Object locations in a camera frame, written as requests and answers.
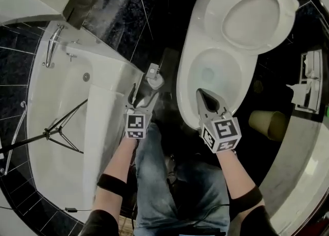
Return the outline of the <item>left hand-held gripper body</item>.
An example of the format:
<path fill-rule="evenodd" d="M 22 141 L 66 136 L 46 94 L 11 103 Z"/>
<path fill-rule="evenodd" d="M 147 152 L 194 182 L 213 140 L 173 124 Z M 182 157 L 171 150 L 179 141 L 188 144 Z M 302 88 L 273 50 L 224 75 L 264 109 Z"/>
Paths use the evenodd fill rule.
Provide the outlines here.
<path fill-rule="evenodd" d="M 130 139 L 145 139 L 152 111 L 148 106 L 134 108 L 128 104 L 124 113 L 125 135 Z"/>

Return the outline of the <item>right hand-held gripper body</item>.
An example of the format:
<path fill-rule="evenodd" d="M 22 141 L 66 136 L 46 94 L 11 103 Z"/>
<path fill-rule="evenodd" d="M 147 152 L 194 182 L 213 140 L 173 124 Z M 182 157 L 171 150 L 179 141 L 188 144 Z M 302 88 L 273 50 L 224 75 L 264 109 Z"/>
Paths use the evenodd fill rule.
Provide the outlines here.
<path fill-rule="evenodd" d="M 199 112 L 199 136 L 212 153 L 234 150 L 242 134 L 236 117 L 224 109 L 223 112 Z"/>

